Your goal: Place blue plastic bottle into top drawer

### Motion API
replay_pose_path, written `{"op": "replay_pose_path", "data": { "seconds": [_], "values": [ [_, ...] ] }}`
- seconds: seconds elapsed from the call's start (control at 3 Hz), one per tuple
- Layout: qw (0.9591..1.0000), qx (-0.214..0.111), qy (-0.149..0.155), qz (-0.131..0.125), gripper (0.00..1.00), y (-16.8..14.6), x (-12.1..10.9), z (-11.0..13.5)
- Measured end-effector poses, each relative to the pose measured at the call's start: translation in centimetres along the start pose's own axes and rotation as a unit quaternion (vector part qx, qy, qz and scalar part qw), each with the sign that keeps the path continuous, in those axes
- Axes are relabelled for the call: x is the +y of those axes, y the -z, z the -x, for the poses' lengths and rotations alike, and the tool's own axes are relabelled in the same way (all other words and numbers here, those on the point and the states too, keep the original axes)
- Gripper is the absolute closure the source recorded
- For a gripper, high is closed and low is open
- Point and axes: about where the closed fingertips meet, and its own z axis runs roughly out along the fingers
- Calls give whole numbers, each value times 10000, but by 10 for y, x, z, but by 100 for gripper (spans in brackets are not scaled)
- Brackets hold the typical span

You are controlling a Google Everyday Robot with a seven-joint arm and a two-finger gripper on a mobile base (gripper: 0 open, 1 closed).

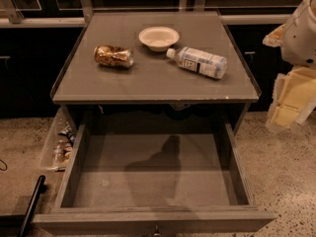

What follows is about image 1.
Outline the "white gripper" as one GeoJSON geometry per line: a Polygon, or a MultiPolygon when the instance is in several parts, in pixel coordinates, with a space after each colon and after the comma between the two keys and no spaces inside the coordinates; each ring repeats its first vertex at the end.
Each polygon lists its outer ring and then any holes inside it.
{"type": "Polygon", "coordinates": [[[311,69],[316,67],[316,0],[302,0],[285,24],[264,37],[263,44],[281,46],[283,60],[301,65],[276,77],[266,127],[303,124],[316,107],[316,70],[311,69]]]}

